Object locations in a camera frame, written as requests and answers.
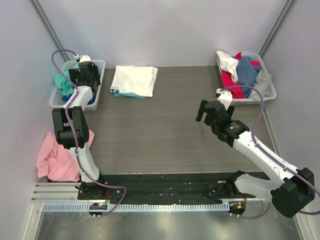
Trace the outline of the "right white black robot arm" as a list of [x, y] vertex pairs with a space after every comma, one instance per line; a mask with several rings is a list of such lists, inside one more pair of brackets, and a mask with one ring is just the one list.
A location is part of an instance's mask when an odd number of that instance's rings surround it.
[[219, 100], [202, 100], [196, 121], [204, 121], [217, 138], [254, 162], [268, 179], [237, 171], [226, 184], [226, 193], [233, 198], [249, 194], [270, 202], [287, 218], [301, 213], [315, 199], [314, 173], [299, 169], [266, 147], [240, 120], [233, 120], [234, 106], [225, 107]]

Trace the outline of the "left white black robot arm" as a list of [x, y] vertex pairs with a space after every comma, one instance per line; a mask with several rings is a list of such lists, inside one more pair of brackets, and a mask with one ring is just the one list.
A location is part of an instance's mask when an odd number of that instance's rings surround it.
[[87, 104], [98, 91], [100, 75], [91, 60], [80, 60], [78, 68], [68, 72], [75, 89], [65, 105], [52, 110], [55, 137], [57, 143], [72, 154], [79, 168], [79, 192], [100, 200], [107, 188], [89, 149], [90, 131], [84, 115]]

